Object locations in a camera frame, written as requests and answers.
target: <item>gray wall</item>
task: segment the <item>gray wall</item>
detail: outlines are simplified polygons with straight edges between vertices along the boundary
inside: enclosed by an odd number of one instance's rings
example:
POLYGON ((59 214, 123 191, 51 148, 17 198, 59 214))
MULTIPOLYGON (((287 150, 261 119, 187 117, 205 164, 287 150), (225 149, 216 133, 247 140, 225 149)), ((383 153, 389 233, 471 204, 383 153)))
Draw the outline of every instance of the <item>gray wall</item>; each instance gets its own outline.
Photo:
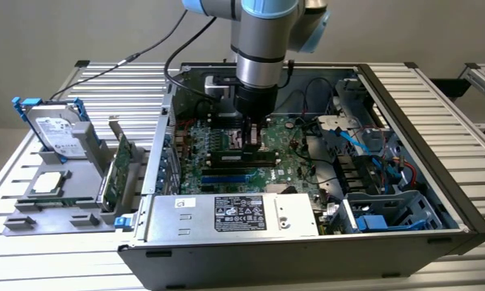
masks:
MULTIPOLYGON (((485 62, 485 0, 329 0, 317 52, 299 61, 415 61, 452 77, 485 62)), ((0 127, 23 127, 11 98, 49 97, 79 59, 117 61, 169 30, 180 0, 0 0, 0 127)), ((141 61, 165 61, 207 19, 188 15, 175 37, 141 61)), ((219 21, 177 61, 229 57, 229 23, 219 21)), ((485 99, 460 101, 485 121, 485 99)))

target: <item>black plastic bracket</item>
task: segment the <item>black plastic bracket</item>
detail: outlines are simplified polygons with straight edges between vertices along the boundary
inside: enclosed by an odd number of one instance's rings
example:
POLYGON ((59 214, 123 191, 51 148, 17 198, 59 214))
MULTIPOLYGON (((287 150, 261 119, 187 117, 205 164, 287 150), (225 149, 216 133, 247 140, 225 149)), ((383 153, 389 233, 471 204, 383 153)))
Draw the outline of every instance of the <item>black plastic bracket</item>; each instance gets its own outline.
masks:
POLYGON ((469 69, 476 69, 476 70, 480 70, 481 69, 481 66, 479 66, 476 63, 473 62, 467 62, 465 63, 465 66, 469 68, 469 69))
POLYGON ((404 65, 408 67, 408 69, 419 69, 419 66, 415 62, 405 62, 404 65))
POLYGON ((459 98, 471 88, 471 83, 465 79, 431 79, 433 84, 448 98, 459 98))
POLYGON ((83 59, 75 63, 73 67, 85 68, 89 66, 89 63, 91 63, 91 61, 83 59))

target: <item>motherboard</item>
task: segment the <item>motherboard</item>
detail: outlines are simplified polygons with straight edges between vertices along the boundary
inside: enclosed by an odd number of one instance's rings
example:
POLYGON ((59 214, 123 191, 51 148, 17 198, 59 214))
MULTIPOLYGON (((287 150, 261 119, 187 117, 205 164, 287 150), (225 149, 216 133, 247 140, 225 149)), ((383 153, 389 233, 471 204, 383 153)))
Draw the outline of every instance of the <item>motherboard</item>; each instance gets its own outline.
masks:
POLYGON ((319 187, 305 171, 312 167, 309 160, 300 158, 291 148, 299 125, 295 119, 275 117, 263 128, 263 146, 259 154, 272 156, 273 166, 216 168, 212 158, 241 149, 240 129, 216 129, 205 121, 191 121, 177 132, 181 152, 181 195, 203 193, 281 193, 295 187, 297 193, 317 195, 319 187))

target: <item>sticker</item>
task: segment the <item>sticker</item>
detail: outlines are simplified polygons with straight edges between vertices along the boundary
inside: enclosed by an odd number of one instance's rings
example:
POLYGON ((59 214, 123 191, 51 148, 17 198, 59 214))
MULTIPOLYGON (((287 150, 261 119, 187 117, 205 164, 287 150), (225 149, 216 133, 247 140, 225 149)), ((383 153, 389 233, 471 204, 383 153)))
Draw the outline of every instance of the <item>sticker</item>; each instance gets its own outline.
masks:
POLYGON ((85 151, 77 138, 72 137, 72 124, 63 118, 36 118, 41 133, 55 152, 68 158, 85 157, 85 151))
POLYGON ((179 198, 175 201, 175 208, 196 207, 196 198, 179 198))
POLYGON ((267 230, 263 196, 216 197, 213 219, 217 232, 267 230))

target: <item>capacitor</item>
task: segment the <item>capacitor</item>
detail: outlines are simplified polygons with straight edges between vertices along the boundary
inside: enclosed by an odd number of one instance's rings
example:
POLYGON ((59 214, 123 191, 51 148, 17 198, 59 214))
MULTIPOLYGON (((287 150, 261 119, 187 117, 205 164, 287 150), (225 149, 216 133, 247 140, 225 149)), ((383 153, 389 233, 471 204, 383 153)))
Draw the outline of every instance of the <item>capacitor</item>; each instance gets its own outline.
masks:
POLYGON ((288 121, 285 124, 284 124, 285 128, 287 129, 293 129, 295 128, 295 123, 292 123, 291 121, 288 121))

